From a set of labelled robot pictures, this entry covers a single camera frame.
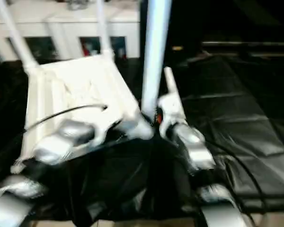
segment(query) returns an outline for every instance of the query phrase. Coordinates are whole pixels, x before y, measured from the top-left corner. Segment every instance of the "black cloth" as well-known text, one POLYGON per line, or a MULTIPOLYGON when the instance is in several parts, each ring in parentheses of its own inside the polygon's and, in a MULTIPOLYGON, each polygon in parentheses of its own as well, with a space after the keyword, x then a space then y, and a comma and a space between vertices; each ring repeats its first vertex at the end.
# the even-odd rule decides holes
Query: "black cloth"
MULTIPOLYGON (((139 99, 141 67, 134 64, 118 67, 139 99)), ((173 72, 189 124, 235 152, 259 182, 269 210, 284 210, 284 59, 210 57, 175 66, 173 72)), ((27 77, 19 62, 2 64, 0 181, 20 153, 21 143, 12 150, 1 148, 23 128, 26 100, 27 77)), ((222 150, 208 147, 245 211, 263 211, 258 191, 242 167, 222 150)), ((71 219, 88 226, 99 218, 196 215, 194 179, 177 152, 156 134, 152 140, 133 140, 58 166, 48 182, 59 196, 39 200, 33 218, 71 219)))

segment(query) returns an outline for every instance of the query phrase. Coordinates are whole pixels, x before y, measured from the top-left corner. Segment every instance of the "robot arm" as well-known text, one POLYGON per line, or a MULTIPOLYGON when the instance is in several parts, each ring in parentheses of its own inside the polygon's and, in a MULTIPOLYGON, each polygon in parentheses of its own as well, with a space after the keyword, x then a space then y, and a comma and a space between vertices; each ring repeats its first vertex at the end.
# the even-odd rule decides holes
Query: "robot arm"
MULTIPOLYGON (((184 165, 192 176, 202 171, 211 174, 215 161, 205 145, 205 138, 196 128, 187 124, 172 71, 170 68, 164 71, 169 93, 158 102, 163 112, 159 128, 161 137, 179 148, 184 165)), ((204 204, 201 211, 208 227, 247 226, 236 201, 224 185, 209 181, 198 188, 197 195, 204 204)))
MULTIPOLYGON (((34 204, 27 201, 40 197, 49 190, 39 183, 48 168, 94 151, 103 142, 98 142, 96 129, 102 127, 102 132, 107 131, 117 123, 102 118, 95 123, 97 122, 99 125, 66 119, 54 133, 44 137, 35 146, 34 158, 24 162, 22 172, 9 176, 0 185, 0 227, 21 226, 34 207, 34 204)), ((140 117, 137 117, 137 122, 122 121, 116 128, 128 134, 129 138, 143 138, 145 127, 151 136, 150 125, 147 127, 145 120, 140 117)))

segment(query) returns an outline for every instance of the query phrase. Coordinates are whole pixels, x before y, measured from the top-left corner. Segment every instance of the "black fabric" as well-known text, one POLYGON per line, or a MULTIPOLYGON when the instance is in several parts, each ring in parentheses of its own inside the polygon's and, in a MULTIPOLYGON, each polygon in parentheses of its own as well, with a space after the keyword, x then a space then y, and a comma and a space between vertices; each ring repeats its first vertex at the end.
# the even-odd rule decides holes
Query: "black fabric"
MULTIPOLYGON (((269 197, 271 210, 284 209, 284 62, 213 57, 191 64, 177 79, 189 123, 235 152, 269 197)), ((258 191, 243 168, 210 149, 237 195, 260 211, 258 191)))
MULTIPOLYGON (((143 60, 147 4, 148 0, 141 0, 143 60)), ((284 55, 284 0, 173 0, 164 61, 172 65, 197 56, 202 49, 217 54, 284 55)))
MULTIPOLYGON (((118 67, 139 98, 139 67, 118 67)), ((284 59, 211 57, 175 66, 173 72, 189 124, 235 152, 259 182, 269 210, 284 210, 284 59)), ((12 150, 1 148, 23 129, 26 99, 27 77, 19 62, 2 64, 0 181, 19 156, 21 140, 12 150)), ((222 150, 208 147, 218 175, 242 200, 244 211, 263 211, 243 168, 222 150)), ((197 216, 197 180, 188 175, 178 152, 156 134, 152 140, 133 140, 58 166, 48 175, 53 190, 37 200, 32 218, 71 219, 88 226, 99 218, 197 216)))

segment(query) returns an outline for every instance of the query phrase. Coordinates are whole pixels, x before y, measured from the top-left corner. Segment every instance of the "black cable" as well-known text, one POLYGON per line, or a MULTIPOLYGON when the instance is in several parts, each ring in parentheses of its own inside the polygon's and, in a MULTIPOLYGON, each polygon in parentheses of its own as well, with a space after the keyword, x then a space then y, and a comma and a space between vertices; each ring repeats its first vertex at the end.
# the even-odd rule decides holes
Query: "black cable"
POLYGON ((125 181, 125 183, 123 184, 123 186, 121 187, 121 189, 116 193, 116 196, 114 198, 114 201, 112 202, 112 205, 109 206, 109 208, 107 209, 106 213, 107 215, 111 215, 111 213, 113 212, 114 208, 118 205, 118 202, 120 202, 120 198, 122 196, 122 193, 125 192, 125 190, 127 189, 127 187, 130 185, 131 181, 133 180, 133 178, 139 173, 139 171, 142 169, 143 165, 144 165, 145 160, 143 160, 143 162, 141 162, 138 167, 136 168, 136 170, 133 172, 133 174, 131 174, 130 177, 128 177, 125 181))
POLYGON ((12 140, 10 140, 9 143, 0 151, 0 156, 8 155, 6 153, 9 152, 11 149, 14 149, 15 146, 18 145, 22 141, 22 137, 26 132, 34 129, 35 127, 44 123, 45 121, 48 121, 48 120, 50 120, 50 119, 52 119, 56 116, 59 116, 59 115, 62 115, 62 114, 68 113, 68 112, 72 112, 72 111, 75 111, 75 110, 84 109, 84 108, 95 108, 95 107, 102 108, 103 110, 105 110, 107 108, 106 105, 102 105, 102 104, 82 105, 82 106, 77 106, 77 107, 74 107, 74 108, 70 108, 70 109, 67 109, 67 110, 57 112, 55 114, 52 114, 50 116, 47 116, 47 117, 35 122, 31 126, 29 126, 27 129, 23 129, 22 132, 18 133, 12 140))
MULTIPOLYGON (((165 141, 168 142, 168 143, 169 143, 170 145, 172 145, 173 147, 175 147, 175 149, 178 149, 178 147, 177 147, 172 141, 170 141, 170 140, 165 140, 165 141)), ((221 145, 219 145, 219 146, 221 147, 220 149, 222 149, 222 150, 226 153, 224 147, 221 146, 221 145)), ((187 170, 187 167, 186 167, 186 166, 183 164, 183 162, 180 160, 180 159, 182 159, 183 157, 175 156, 175 158, 177 158, 178 161, 179 161, 179 163, 181 164, 181 166, 182 166, 185 170, 187 170)), ((251 216, 251 214, 250 214, 249 212, 246 211, 246 208, 245 208, 244 203, 243 203, 242 200, 235 194, 234 190, 230 187, 230 185, 229 185, 229 189, 230 189, 231 194, 232 194, 232 196, 234 197, 235 201, 239 204, 239 206, 243 209, 243 211, 245 211, 245 214, 246 214, 247 217, 250 219, 252 226, 253 226, 253 227, 257 227, 257 226, 256 226, 256 223, 255 223, 255 221, 254 221, 254 219, 253 219, 253 217, 251 216)))
MULTIPOLYGON (((265 215, 267 213, 267 203, 265 201, 265 194, 263 193, 259 183, 257 182, 256 178, 254 177, 254 175, 252 174, 252 172, 249 170, 249 168, 236 156, 236 154, 234 152, 232 152, 231 150, 227 149, 226 147, 216 143, 216 142, 213 142, 213 141, 210 141, 210 140, 207 140, 205 139, 205 141, 221 150, 223 150, 226 154, 232 156, 240 165, 241 167, 244 169, 244 171, 247 173, 247 175, 250 177, 251 181, 253 182, 256 190, 258 191, 259 193, 259 196, 260 196, 260 199, 261 199, 261 202, 262 202, 262 206, 263 206, 263 213, 262 215, 265 215)), ((248 216, 248 218, 250 219, 250 221, 252 222, 252 225, 253 226, 256 226, 256 223, 254 221, 254 219, 252 218, 251 214, 250 213, 247 213, 246 212, 246 215, 248 216)))
POLYGON ((24 129, 23 131, 23 134, 27 131, 30 131, 32 130, 33 128, 35 128, 36 126, 42 124, 43 122, 45 121, 48 121, 56 116, 59 116, 59 115, 62 115, 62 114, 65 114, 65 113, 68 113, 68 112, 72 112, 74 110, 79 110, 79 109, 84 109, 84 108, 94 108, 94 107, 98 107, 98 108, 102 108, 103 110, 105 110, 107 108, 106 105, 102 105, 102 104, 93 104, 93 105, 82 105, 82 106, 77 106, 77 107, 74 107, 74 108, 70 108, 70 109, 67 109, 67 110, 63 110, 63 111, 60 111, 60 112, 57 112, 55 114, 52 114, 48 117, 45 117, 39 121, 37 121, 36 123, 32 124, 31 126, 29 126, 27 129, 24 129))
POLYGON ((104 149, 104 148, 111 148, 111 147, 113 147, 115 145, 123 144, 123 143, 129 142, 131 140, 132 139, 124 138, 124 139, 118 140, 118 141, 114 140, 114 141, 110 141, 110 142, 107 142, 107 143, 103 143, 103 144, 98 145, 95 148, 93 148, 93 152, 97 151, 97 150, 100 150, 100 149, 104 149))
POLYGON ((241 208, 241 210, 243 211, 243 213, 246 214, 247 217, 249 218, 249 220, 252 224, 252 227, 257 227, 254 218, 251 216, 251 213, 247 212, 247 209, 246 209, 246 206, 244 205, 244 202, 242 201, 242 199, 240 199, 238 197, 238 195, 236 195, 235 191, 231 187, 231 184, 228 183, 227 180, 224 180, 224 184, 228 186, 228 190, 230 190, 232 197, 235 199, 236 203, 238 203, 238 205, 241 208))

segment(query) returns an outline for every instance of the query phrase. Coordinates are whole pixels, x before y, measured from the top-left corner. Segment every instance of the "white metal pole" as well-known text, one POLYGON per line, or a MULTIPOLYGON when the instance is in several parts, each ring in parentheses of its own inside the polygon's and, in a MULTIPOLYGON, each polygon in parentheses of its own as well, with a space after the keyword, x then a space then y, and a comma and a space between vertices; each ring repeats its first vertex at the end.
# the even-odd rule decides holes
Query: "white metal pole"
POLYGON ((0 0, 0 15, 10 31, 11 41, 16 48, 20 59, 22 60, 23 67, 27 69, 38 65, 31 51, 29 50, 28 45, 20 35, 20 32, 17 30, 16 24, 10 14, 5 0, 0 0))
POLYGON ((179 91, 178 91, 178 88, 177 88, 177 84, 176 84, 176 81, 175 81, 175 78, 174 78, 174 74, 172 73, 172 70, 171 70, 170 67, 164 68, 164 75, 165 75, 165 80, 166 80, 166 84, 167 84, 167 88, 169 90, 169 93, 177 96, 179 113, 180 113, 180 115, 185 117, 184 108, 183 108, 183 105, 182 105, 182 102, 181 102, 180 94, 179 94, 179 91))
POLYGON ((107 25, 105 14, 103 10, 103 0, 97 0, 97 16, 98 16, 98 29, 100 33, 100 48, 101 54, 114 58, 114 52, 111 47, 110 39, 107 34, 107 25))
POLYGON ((154 120, 172 0, 149 0, 142 89, 142 112, 154 120))

